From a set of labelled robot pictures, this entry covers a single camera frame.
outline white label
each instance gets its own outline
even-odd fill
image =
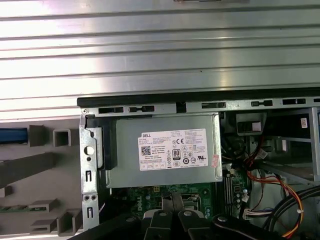
[[[249,200],[249,195],[248,195],[248,193],[243,194],[243,196],[242,196],[242,202],[247,203],[248,200]]]
[[[140,171],[208,166],[206,129],[143,132]]]
[[[262,148],[260,148],[260,150],[258,151],[257,155],[256,155],[256,159],[265,159],[268,156],[268,153],[263,150]]]
[[[307,129],[308,128],[308,122],[307,122],[307,118],[306,117],[301,118],[301,127],[303,129]]]

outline metal frame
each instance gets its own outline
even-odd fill
[[[98,161],[102,161],[95,137],[96,128],[86,128],[86,117],[80,119],[80,166],[82,191],[83,229],[94,228],[99,225],[99,178]]]
[[[87,145],[93,146],[95,153],[100,154],[101,150],[97,150],[98,147],[98,140],[97,137],[100,138],[101,135],[97,135],[97,133],[93,133],[95,129],[98,129],[98,133],[101,132],[101,129],[99,128],[85,128],[85,120],[87,116],[90,117],[96,117],[96,118],[130,118],[134,116],[139,117],[149,117],[152,115],[153,118],[157,117],[171,117],[171,116],[177,116],[177,115],[207,115],[210,112],[225,112],[225,111],[248,111],[248,110],[257,110],[257,111],[263,111],[263,110],[272,110],[272,109],[292,109],[291,113],[299,114],[299,113],[309,113],[310,116],[310,130],[311,130],[311,138],[310,139],[299,139],[299,138],[283,138],[288,141],[303,141],[308,142],[312,146],[312,162],[313,162],[313,176],[314,179],[312,179],[311,176],[308,176],[307,171],[304,171],[305,174],[299,174],[297,172],[297,168],[287,166],[287,165],[274,165],[270,164],[268,162],[261,165],[261,167],[267,171],[272,171],[274,173],[278,173],[280,175],[283,175],[284,177],[287,177],[293,181],[307,184],[307,185],[317,185],[320,184],[318,181],[320,181],[320,137],[319,137],[319,117],[318,112],[319,109],[317,106],[320,105],[319,102],[315,102],[315,99],[319,99],[320,97],[297,97],[299,99],[303,98],[305,99],[304,104],[293,104],[293,105],[283,105],[283,99],[288,98],[262,98],[262,99],[244,99],[244,100],[225,100],[225,101],[196,101],[196,102],[186,102],[186,113],[177,113],[176,112],[176,103],[146,103],[146,104],[131,104],[131,105],[108,105],[108,106],[101,106],[101,107],[89,107],[89,108],[82,108],[81,112],[81,125],[80,125],[80,135],[81,135],[81,181],[82,181],[82,194],[83,196],[92,196],[96,195],[98,198],[98,192],[99,183],[96,184],[93,183],[87,183],[85,182],[85,175],[86,171],[90,169],[91,171],[97,171],[97,161],[102,157],[100,155],[99,157],[97,155],[94,155],[92,157],[93,161],[87,161],[86,157],[88,157],[84,153],[84,147]],[[272,106],[252,106],[252,102],[260,102],[263,103],[266,100],[272,100]],[[210,108],[210,109],[203,109],[202,104],[203,103],[225,103],[225,107],[222,108]],[[142,106],[154,106],[154,112],[130,112],[130,107],[137,107],[141,108]],[[99,113],[99,109],[103,108],[116,108],[121,107],[123,108],[123,112],[117,112],[117,113]],[[98,181],[98,179],[95,177],[97,175],[97,172],[92,172],[92,179]],[[97,210],[99,207],[98,201],[86,201],[85,198],[83,198],[83,224],[84,229],[92,228],[93,226],[96,226],[99,223],[99,215],[96,215],[97,218],[95,219],[88,219],[86,214],[87,208],[90,208],[93,206]]]
[[[78,118],[78,97],[320,87],[319,14],[317,0],[0,1],[0,121]]]

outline metal side panel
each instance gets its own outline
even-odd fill
[[[0,121],[78,97],[320,87],[318,0],[0,1]]]

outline screw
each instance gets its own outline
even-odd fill
[[[218,217],[218,221],[219,221],[219,222],[222,222],[222,223],[225,223],[225,222],[228,221],[228,218],[226,218],[225,216],[219,216],[219,217]]]
[[[192,215],[192,212],[190,212],[190,211],[185,211],[184,213],[183,213],[183,215],[185,215],[185,216],[191,216]]]
[[[133,218],[133,217],[128,217],[127,219],[126,219],[126,221],[127,222],[133,222],[135,219]]]

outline motherboard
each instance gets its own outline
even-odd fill
[[[201,211],[206,219],[212,218],[212,189],[211,183],[195,183],[180,185],[163,185],[135,187],[129,190],[129,199],[136,201],[131,212],[143,218],[146,211],[162,208],[162,193],[181,193],[186,210]]]
[[[217,214],[238,218],[247,188],[244,173],[225,169],[222,182],[132,187],[128,190],[128,200],[135,202],[131,212],[143,218],[146,211],[162,208],[162,193],[178,192],[186,210],[201,211],[208,220]]]

